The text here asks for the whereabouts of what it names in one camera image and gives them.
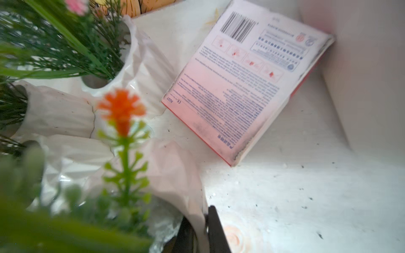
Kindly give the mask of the green potted plant back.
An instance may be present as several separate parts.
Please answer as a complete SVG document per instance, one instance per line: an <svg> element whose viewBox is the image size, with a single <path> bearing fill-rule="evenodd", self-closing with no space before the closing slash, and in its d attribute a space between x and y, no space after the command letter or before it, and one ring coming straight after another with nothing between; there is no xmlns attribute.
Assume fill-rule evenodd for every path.
<svg viewBox="0 0 405 253"><path fill-rule="evenodd" d="M146 116L161 116L165 92L175 79L168 59L123 15L125 4L106 1L2 1L1 75L13 79L87 77L83 86L100 97L122 87L138 94Z"/></svg>

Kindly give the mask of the red white small carton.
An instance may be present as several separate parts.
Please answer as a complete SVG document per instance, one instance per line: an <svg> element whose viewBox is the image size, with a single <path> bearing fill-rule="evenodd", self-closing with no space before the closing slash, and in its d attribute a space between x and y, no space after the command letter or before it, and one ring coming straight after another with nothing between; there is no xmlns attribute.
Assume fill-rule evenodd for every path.
<svg viewBox="0 0 405 253"><path fill-rule="evenodd" d="M334 40L249 1L231 1L162 103L234 167Z"/></svg>

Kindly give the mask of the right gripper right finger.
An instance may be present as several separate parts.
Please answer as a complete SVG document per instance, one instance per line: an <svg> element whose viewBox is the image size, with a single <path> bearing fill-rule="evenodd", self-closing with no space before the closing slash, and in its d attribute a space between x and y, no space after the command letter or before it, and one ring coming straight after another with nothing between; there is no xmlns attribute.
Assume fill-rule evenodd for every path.
<svg viewBox="0 0 405 253"><path fill-rule="evenodd" d="M215 206L209 206L207 229L210 253L231 253L224 229Z"/></svg>

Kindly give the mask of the red flower potted plant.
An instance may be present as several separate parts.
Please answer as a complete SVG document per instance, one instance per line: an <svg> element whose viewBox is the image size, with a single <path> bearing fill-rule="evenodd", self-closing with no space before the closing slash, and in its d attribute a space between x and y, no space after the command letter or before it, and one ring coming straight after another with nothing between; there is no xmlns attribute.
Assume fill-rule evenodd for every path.
<svg viewBox="0 0 405 253"><path fill-rule="evenodd" d="M13 135L91 137L93 106L84 98L26 81L1 81L1 154L20 156L25 145Z"/></svg>

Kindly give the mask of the green potted plant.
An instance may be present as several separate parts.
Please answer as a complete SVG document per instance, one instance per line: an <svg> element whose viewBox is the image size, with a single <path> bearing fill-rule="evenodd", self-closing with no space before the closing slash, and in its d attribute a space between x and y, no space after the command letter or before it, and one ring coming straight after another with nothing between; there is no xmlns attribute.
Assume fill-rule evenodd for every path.
<svg viewBox="0 0 405 253"><path fill-rule="evenodd" d="M58 183L46 200L45 154L38 146L20 157L1 156L1 252L148 253L158 239L151 233L153 197L175 206L199 247L206 245L206 199L190 154L150 138L146 108L126 89L107 93L98 109L113 128L100 138L117 155L88 194L77 183Z"/></svg>
<svg viewBox="0 0 405 253"><path fill-rule="evenodd" d="M83 86L100 97L122 87L138 94L146 116L161 116L165 92L175 79L168 59L123 15L125 4L106 1L2 1L1 75L13 79L87 77Z"/></svg>

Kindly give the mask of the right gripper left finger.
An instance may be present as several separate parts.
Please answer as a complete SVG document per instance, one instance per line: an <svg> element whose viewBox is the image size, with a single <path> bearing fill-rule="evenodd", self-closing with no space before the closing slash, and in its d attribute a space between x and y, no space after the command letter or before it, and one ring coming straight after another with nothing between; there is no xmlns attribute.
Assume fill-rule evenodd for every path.
<svg viewBox="0 0 405 253"><path fill-rule="evenodd" d="M197 238L195 231L186 217L183 217L171 253L196 253Z"/></svg>

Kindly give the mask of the blue lid storage box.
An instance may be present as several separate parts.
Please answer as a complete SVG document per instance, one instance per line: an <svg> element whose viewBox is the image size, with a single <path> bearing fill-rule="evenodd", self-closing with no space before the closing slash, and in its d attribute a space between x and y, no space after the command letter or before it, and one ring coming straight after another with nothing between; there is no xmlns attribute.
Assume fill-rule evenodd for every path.
<svg viewBox="0 0 405 253"><path fill-rule="evenodd" d="M404 1L299 1L302 20L334 34L321 71L350 147L405 160Z"/></svg>

